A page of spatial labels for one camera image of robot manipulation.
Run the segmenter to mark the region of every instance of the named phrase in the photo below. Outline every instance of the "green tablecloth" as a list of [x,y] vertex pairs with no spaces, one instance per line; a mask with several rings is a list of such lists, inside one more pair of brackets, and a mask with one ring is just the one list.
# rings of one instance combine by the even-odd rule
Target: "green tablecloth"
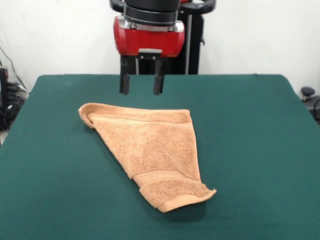
[[[280,75],[42,76],[0,149],[1,240],[320,239],[320,131]],[[218,194],[161,213],[78,108],[190,109]]]

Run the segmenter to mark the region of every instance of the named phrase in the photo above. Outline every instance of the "folded towel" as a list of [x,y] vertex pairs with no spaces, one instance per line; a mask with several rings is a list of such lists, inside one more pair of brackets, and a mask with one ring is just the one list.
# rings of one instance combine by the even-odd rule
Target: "folded towel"
[[206,201],[217,192],[201,182],[190,111],[88,103],[79,114],[161,212]]

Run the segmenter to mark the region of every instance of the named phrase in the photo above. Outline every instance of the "black knob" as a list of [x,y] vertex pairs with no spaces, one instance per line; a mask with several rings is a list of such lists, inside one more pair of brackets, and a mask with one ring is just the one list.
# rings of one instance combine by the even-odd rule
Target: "black knob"
[[311,87],[303,87],[301,89],[301,92],[302,92],[303,96],[305,96],[307,98],[312,96],[313,94],[315,94],[315,90]]

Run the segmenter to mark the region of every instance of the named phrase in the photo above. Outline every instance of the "cable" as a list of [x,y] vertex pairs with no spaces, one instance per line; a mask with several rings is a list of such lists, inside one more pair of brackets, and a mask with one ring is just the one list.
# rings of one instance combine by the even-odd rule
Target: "cable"
[[21,80],[21,78],[18,76],[17,72],[16,72],[16,69],[15,69],[15,65],[14,65],[14,62],[12,61],[12,59],[6,54],[6,52],[3,50],[3,48],[1,47],[0,45],[0,51],[3,53],[3,55],[10,61],[11,63],[11,67],[12,67],[12,71],[14,72],[16,78],[18,79],[18,81],[21,83],[21,85],[25,88],[26,88],[26,85],[24,84],[24,82]]

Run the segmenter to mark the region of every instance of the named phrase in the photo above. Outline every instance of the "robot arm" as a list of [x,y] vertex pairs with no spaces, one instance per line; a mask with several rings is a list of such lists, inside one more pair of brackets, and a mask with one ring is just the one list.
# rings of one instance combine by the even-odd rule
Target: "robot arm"
[[110,0],[111,7],[123,13],[114,20],[116,48],[120,54],[120,92],[129,93],[128,57],[157,62],[154,94],[163,91],[168,58],[179,55],[185,42],[185,26],[179,12],[204,14],[215,8],[216,0],[197,4],[190,0]]

